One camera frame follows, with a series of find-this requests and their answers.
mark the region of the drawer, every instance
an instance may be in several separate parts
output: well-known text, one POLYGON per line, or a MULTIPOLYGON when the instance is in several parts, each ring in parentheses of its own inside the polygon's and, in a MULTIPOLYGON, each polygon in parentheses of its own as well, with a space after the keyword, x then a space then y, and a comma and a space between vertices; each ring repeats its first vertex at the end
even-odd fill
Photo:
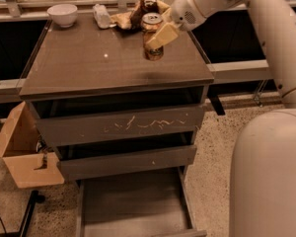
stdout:
POLYGON ((76 236, 206 236, 190 210, 177 168, 83 180, 76 236))
POLYGON ((202 105, 138 112, 116 112, 38 119, 37 128, 49 146, 75 145, 194 131, 202 123, 202 105))
POLYGON ((32 101, 38 119, 203 104, 207 86, 32 101))
POLYGON ((66 181, 74 181, 186 166, 193 163, 195 154, 194 145, 178 146, 129 153, 101 154, 60 161, 57 166, 66 181))

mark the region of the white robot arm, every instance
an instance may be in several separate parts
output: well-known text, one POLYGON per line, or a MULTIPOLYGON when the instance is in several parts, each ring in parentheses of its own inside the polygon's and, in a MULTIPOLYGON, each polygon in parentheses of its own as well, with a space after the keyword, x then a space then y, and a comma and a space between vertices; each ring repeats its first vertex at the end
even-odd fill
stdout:
POLYGON ((175 0, 165 24, 147 42, 157 48, 214 13, 245 3, 283 104, 296 108, 296 13, 285 0, 175 0))
POLYGON ((175 0, 154 48, 243 1, 286 108, 241 131, 233 154, 230 237, 296 237, 296 13, 285 0, 175 0))

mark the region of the brown cardboard box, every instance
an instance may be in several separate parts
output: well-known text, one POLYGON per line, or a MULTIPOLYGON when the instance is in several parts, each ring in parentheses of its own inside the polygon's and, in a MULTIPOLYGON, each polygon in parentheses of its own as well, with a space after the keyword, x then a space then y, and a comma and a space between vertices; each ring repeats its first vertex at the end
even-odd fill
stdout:
POLYGON ((18 188, 63 184, 55 153, 48 153, 47 168, 35 170, 42 163, 37 154, 38 131, 26 103, 14 108, 0 131, 0 158, 3 158, 18 188))

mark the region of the countertop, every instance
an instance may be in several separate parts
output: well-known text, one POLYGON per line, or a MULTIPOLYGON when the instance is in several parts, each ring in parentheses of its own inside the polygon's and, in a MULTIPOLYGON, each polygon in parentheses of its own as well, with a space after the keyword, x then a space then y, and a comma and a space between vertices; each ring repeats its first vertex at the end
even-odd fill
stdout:
POLYGON ((24 100, 193 87, 213 76, 186 32, 158 61, 144 56, 142 32, 100 30, 92 14, 67 29, 51 24, 20 92, 24 100))

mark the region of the terrazzo floor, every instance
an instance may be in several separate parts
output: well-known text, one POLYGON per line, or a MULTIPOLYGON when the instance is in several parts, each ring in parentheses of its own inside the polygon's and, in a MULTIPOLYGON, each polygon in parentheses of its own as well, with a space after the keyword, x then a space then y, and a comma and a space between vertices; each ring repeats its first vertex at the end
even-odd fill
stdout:
MULTIPOLYGON (((241 128, 271 110, 282 109, 275 93, 263 94, 263 107, 252 96, 221 98, 225 116, 217 116, 206 102, 203 125, 197 135, 197 154, 185 178, 187 194, 199 230, 209 237, 226 237, 229 231, 229 173, 233 146, 241 128)), ((75 183, 38 189, 46 201, 37 204, 28 236, 75 236, 77 195, 75 183)), ((17 231, 31 190, 19 190, 0 160, 0 214, 8 232, 17 231)))

